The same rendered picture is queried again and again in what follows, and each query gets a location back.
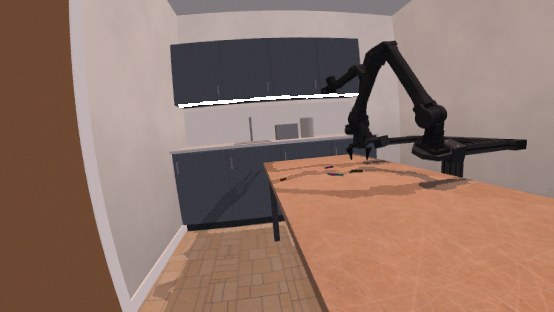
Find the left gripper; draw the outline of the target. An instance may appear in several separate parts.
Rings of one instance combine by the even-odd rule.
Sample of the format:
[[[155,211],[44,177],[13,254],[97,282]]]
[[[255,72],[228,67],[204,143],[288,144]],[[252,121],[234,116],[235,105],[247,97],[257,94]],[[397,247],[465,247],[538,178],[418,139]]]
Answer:
[[[347,147],[347,152],[350,156],[350,159],[352,160],[352,154],[353,154],[353,148],[357,148],[357,149],[366,149],[366,160],[368,160],[368,157],[369,157],[369,153],[371,151],[371,147],[366,147],[368,146],[368,143],[367,144],[363,144],[363,134],[362,135],[354,135],[354,144],[349,144],[349,146],[352,146],[352,147]],[[350,148],[350,149],[349,149]],[[349,150],[348,150],[349,149]],[[370,150],[370,151],[369,151]],[[349,153],[350,151],[350,153]],[[368,157],[367,157],[367,154],[368,154]]]

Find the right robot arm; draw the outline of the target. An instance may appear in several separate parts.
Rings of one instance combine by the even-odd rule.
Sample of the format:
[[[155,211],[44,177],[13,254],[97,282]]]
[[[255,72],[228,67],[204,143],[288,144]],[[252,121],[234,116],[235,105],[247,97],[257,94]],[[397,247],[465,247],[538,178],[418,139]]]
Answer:
[[[344,86],[344,84],[346,84],[347,82],[349,82],[349,80],[352,80],[354,77],[358,76],[359,77],[359,89],[360,89],[360,86],[361,86],[361,81],[362,81],[362,78],[364,76],[364,73],[365,73],[365,66],[363,64],[359,64],[359,65],[353,65],[354,67],[350,67],[348,69],[348,71],[350,71],[350,75],[349,73],[347,72],[346,74],[344,74],[341,78],[339,78],[338,80],[335,80],[335,76],[330,76],[328,78],[326,78],[326,82],[328,84],[328,89],[331,91],[331,92],[334,92],[336,89],[339,89],[339,86]],[[359,76],[360,75],[360,76]],[[361,77],[362,76],[362,77]],[[349,78],[350,77],[350,78]],[[349,80],[348,80],[349,79]],[[329,83],[328,83],[329,82]],[[342,83],[342,84],[341,84]],[[330,85],[331,84],[331,85]],[[331,89],[329,86],[332,86]],[[328,90],[326,88],[326,91]],[[366,113],[366,110],[367,110],[367,105],[366,105],[366,108],[365,108],[365,117],[364,117],[364,123],[362,124],[358,124],[358,125],[361,125],[363,126],[363,134],[367,134],[367,139],[368,138],[372,138],[372,137],[376,137],[376,135],[373,135],[372,136],[372,133],[370,132],[369,130],[369,116],[367,115]],[[367,124],[366,124],[367,123]]]

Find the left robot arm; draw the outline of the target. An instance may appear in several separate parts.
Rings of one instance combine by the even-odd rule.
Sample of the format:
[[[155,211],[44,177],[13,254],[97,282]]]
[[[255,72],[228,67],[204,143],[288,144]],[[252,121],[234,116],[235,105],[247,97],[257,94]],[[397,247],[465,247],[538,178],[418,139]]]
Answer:
[[[351,126],[349,124],[345,125],[345,133],[347,135],[353,135],[353,144],[354,135],[358,136],[363,134],[363,126],[358,124],[364,123],[365,108],[375,79],[381,66],[385,65],[387,61],[414,104],[413,111],[415,113],[416,124],[420,128],[425,129],[422,140],[415,141],[415,146],[432,155],[448,153],[451,148],[444,145],[445,138],[443,130],[444,121],[447,118],[447,111],[443,106],[438,105],[425,91],[420,81],[399,52],[397,44],[396,41],[383,41],[365,54],[363,61],[363,65],[366,67],[365,73],[356,102],[348,116],[348,123]],[[426,103],[428,103],[428,105]],[[363,134],[364,143],[366,143],[367,140],[365,137],[366,134]]]

